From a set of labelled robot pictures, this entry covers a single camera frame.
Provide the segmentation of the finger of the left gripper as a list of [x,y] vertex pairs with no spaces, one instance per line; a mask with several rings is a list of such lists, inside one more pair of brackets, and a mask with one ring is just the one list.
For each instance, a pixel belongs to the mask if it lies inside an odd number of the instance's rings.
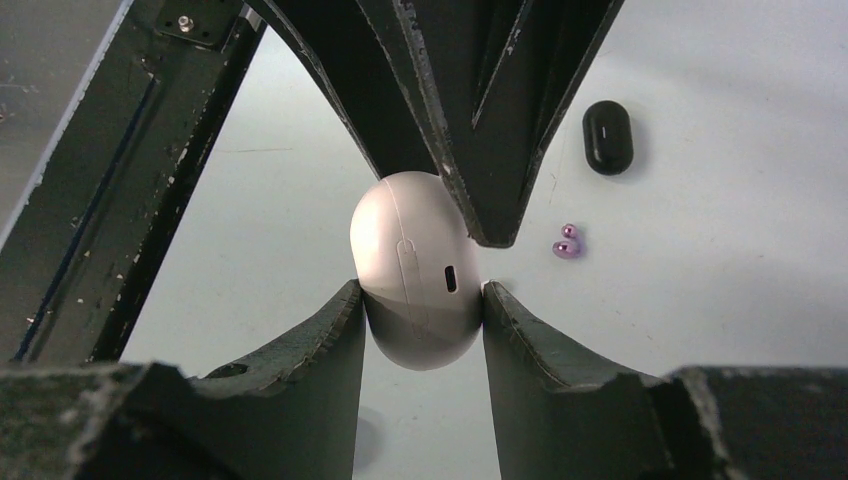
[[437,172],[384,51],[355,1],[248,5],[292,49],[381,179]]
[[543,157],[619,1],[363,1],[398,93],[379,176],[437,173],[470,237],[517,238]]

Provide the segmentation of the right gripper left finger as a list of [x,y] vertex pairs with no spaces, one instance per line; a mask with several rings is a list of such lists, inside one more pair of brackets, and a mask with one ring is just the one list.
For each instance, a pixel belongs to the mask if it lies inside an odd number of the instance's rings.
[[362,291],[203,378],[98,362],[1,371],[5,479],[349,479]]

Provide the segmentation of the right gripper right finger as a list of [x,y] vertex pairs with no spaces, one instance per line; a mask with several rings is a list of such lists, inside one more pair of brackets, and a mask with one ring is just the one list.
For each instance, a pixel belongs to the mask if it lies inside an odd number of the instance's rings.
[[843,368],[654,377],[566,336],[496,282],[483,343],[505,479],[843,479]]

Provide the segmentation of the black earbud charging case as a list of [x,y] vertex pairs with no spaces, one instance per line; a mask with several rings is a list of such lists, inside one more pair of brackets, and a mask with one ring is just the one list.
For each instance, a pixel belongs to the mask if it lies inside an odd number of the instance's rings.
[[588,166],[598,174],[624,173],[634,158],[631,119],[628,111],[612,100],[592,104],[582,119],[584,151]]

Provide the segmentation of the white earbud charging case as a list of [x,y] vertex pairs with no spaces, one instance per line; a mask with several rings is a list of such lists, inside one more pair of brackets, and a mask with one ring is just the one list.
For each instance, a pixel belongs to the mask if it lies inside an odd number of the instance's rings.
[[389,175],[358,202],[350,247],[380,351],[413,371],[462,357],[482,325],[475,242],[441,178]]

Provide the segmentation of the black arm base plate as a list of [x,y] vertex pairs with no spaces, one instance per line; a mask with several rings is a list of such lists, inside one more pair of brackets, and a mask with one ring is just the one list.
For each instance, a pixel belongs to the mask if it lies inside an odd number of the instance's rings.
[[1,250],[1,361],[118,359],[264,32],[132,1]]

